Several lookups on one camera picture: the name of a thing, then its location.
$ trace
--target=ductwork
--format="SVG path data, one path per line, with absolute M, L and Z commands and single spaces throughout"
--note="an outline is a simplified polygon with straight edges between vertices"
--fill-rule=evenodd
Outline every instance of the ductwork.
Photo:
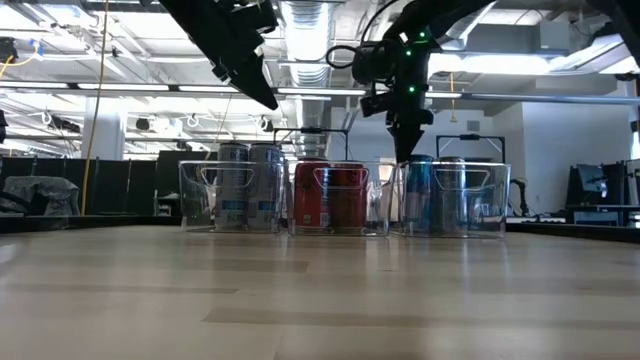
M 497 1 L 485 6 L 473 14 L 458 20 L 449 31 L 441 36 L 437 42 L 443 50 L 462 51 L 467 47 L 467 38 L 471 31 L 480 23 L 480 20 L 487 15 L 496 5 Z
M 289 60 L 317 61 L 324 58 L 329 49 L 333 5 L 323 2 L 283 2 L 280 6 L 286 23 L 285 43 Z M 327 87 L 329 68 L 317 65 L 291 66 L 291 78 L 295 87 Z M 298 127 L 331 127 L 331 118 L 323 116 L 325 102 L 321 100 L 297 99 L 296 117 Z M 304 143 L 304 154 L 324 155 L 327 136 L 309 137 L 299 135 Z

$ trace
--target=black partition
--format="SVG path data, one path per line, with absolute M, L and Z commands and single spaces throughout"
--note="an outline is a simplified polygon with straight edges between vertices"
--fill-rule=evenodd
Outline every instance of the black partition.
M 153 215 L 153 197 L 156 183 L 155 161 L 132 161 L 125 212 Z
M 0 189 L 10 176 L 62 177 L 80 189 L 78 207 L 81 208 L 85 165 L 85 159 L 3 158 Z M 177 184 L 177 163 L 175 168 Z M 155 161 L 91 160 L 86 215 L 153 215 L 155 184 Z
M 156 189 L 158 197 L 180 193 L 178 164 L 180 161 L 204 160 L 206 151 L 160 151 L 156 170 Z M 218 153 L 211 153 L 209 160 L 216 160 Z

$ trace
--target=desk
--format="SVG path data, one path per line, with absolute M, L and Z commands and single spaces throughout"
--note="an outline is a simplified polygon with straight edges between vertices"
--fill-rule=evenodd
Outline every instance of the desk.
M 638 205 L 576 205 L 567 206 L 568 224 L 608 224 L 628 227 L 630 214 L 640 212 Z
M 186 234 L 0 238 L 2 359 L 640 358 L 640 247 Z

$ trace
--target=white wall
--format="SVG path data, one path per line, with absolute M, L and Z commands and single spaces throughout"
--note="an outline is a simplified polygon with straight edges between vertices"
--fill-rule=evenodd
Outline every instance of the white wall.
M 334 119 L 342 121 L 343 115 L 339 110 L 334 110 Z M 475 110 L 456 111 L 456 123 L 451 122 L 451 111 L 442 111 L 436 114 L 434 124 L 423 126 L 425 134 L 416 146 L 414 154 L 426 154 L 436 156 L 436 135 L 460 135 L 468 134 L 467 120 L 479 120 L 481 135 L 492 135 L 491 118 L 484 116 L 484 112 Z M 394 158 L 393 138 L 387 132 L 384 124 L 384 115 L 376 115 L 369 118 L 358 117 L 349 134 L 349 147 L 356 160 L 377 160 L 380 157 Z M 486 141 L 460 141 L 454 140 L 442 152 L 441 156 L 463 157 L 487 157 L 499 160 L 500 153 Z M 328 157 L 331 160 L 344 159 L 344 141 L 340 135 L 332 135 L 329 145 Z
M 625 106 L 528 103 L 503 111 L 493 123 L 507 137 L 512 178 L 528 180 L 528 203 L 541 213 L 564 208 L 571 166 L 629 159 L 628 116 Z M 511 199 L 519 203 L 514 190 Z
M 507 164 L 511 165 L 511 178 L 526 178 L 524 147 L 524 119 L 522 104 L 516 104 L 493 117 L 493 131 L 506 138 Z M 511 187 L 509 199 L 519 209 L 520 192 Z

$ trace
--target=ceiling light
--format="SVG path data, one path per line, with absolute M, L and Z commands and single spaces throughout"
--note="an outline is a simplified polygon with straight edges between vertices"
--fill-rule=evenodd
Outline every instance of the ceiling light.
M 460 99 L 462 94 L 446 93 L 446 92 L 428 92 L 425 97 L 427 99 Z
M 238 92 L 231 86 L 180 86 L 180 91 L 191 92 Z
M 357 89 L 278 88 L 278 93 L 292 95 L 363 96 L 366 94 L 366 91 Z
M 9 88 L 44 88 L 44 89 L 66 89 L 65 83 L 32 82 L 32 81 L 0 81 L 0 87 Z
M 78 84 L 83 90 L 97 90 L 99 84 Z M 102 84 L 102 90 L 169 91 L 167 85 L 152 84 Z
M 551 65 L 535 55 L 473 55 L 464 59 L 463 69 L 484 74 L 543 75 L 551 70 Z

